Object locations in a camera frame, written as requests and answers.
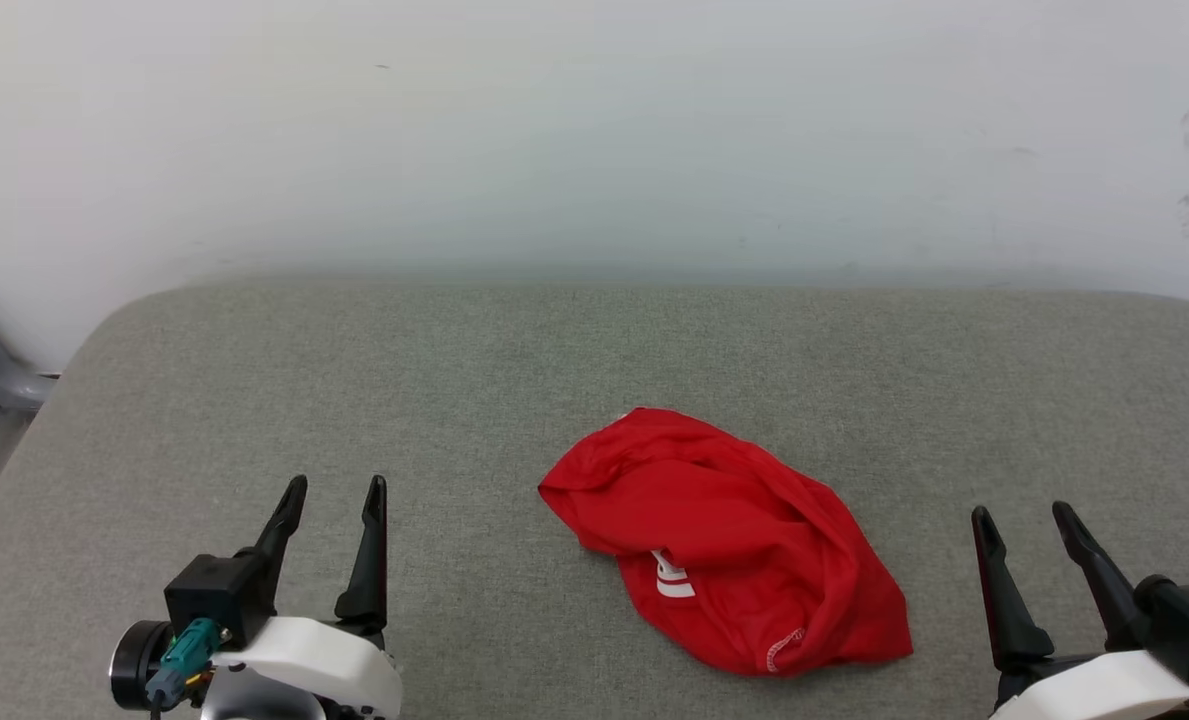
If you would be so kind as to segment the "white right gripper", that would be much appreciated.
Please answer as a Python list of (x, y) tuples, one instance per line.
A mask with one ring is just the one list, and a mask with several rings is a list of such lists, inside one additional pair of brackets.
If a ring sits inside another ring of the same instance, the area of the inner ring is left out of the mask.
[[(1135, 605), (1124, 577), (1070, 503), (1052, 503), (1052, 514), (1068, 557), (1082, 570), (1105, 630), (1106, 653), (1042, 678), (993, 712), (990, 720), (1153, 720), (1189, 716), (1189, 684), (1143, 651), (1150, 620)], [(1043, 664), (1053, 653), (1046, 630), (1028, 614), (1007, 566), (1007, 547), (990, 511), (971, 511), (993, 667), (1009, 672)]]

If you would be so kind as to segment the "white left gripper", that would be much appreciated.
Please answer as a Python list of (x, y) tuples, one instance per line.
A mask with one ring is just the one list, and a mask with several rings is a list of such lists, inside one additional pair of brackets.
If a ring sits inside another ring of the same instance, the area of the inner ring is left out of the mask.
[[(235, 552), (249, 562), (262, 601), (277, 596), (307, 491), (309, 478), (292, 476), (259, 538)], [(390, 656), (350, 634), (383, 633), (388, 624), (384, 475), (371, 478), (361, 529), (350, 582), (335, 602), (338, 629), (309, 618), (273, 618), (243, 650), (215, 653), (201, 720), (326, 720), (326, 701), (371, 720), (400, 720), (403, 684)]]

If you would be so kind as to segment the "red garment with white print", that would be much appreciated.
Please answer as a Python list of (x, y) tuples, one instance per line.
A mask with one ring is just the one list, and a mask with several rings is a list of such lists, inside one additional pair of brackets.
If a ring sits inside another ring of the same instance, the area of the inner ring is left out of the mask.
[(705, 421), (634, 409), (537, 492), (616, 560), (638, 615), (707, 667), (795, 676), (913, 652), (905, 594), (845, 503)]

